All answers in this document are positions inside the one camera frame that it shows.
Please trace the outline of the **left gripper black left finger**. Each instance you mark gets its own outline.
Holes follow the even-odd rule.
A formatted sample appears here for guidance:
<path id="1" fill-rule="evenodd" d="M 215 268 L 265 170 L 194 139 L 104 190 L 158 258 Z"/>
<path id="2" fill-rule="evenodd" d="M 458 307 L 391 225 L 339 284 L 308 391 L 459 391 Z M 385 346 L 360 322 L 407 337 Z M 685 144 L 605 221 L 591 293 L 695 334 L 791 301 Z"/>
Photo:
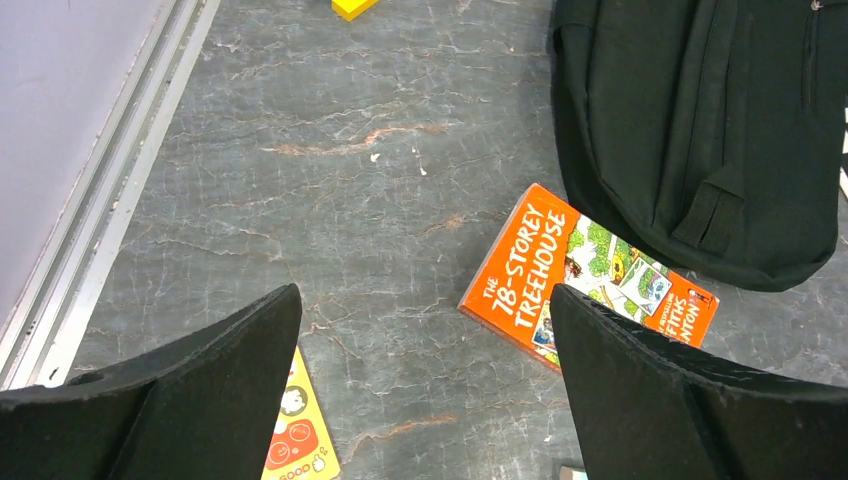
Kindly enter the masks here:
<path id="1" fill-rule="evenodd" d="M 295 285 L 57 387 L 1 395 L 5 479 L 257 479 L 300 332 Z"/>

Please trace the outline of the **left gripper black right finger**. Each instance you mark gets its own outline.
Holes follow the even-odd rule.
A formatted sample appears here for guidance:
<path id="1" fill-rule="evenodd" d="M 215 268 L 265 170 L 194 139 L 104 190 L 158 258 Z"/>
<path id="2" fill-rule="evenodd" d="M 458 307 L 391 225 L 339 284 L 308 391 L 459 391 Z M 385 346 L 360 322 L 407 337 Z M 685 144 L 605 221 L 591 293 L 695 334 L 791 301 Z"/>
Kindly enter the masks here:
<path id="1" fill-rule="evenodd" d="M 592 479 L 843 479 L 847 391 L 673 340 L 559 284 L 551 295 Z"/>

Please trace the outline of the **teal paperback book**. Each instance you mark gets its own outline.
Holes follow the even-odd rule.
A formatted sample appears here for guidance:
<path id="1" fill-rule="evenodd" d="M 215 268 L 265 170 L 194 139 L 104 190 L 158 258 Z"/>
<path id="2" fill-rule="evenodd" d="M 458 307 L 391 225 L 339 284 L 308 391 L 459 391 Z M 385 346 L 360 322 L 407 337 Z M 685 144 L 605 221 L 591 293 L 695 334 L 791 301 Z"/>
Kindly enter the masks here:
<path id="1" fill-rule="evenodd" d="M 553 468 L 554 480 L 588 480 L 585 467 L 574 462 L 559 462 Z"/>

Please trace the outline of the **black student backpack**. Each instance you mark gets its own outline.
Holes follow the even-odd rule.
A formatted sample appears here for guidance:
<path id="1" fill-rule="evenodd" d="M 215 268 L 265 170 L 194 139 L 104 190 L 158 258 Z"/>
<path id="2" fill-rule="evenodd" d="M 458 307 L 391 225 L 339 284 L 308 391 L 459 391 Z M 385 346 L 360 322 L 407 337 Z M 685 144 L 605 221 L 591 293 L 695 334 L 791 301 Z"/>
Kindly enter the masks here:
<path id="1" fill-rule="evenodd" d="M 843 1 L 559 1 L 568 202 L 670 267 L 781 292 L 839 239 Z"/>

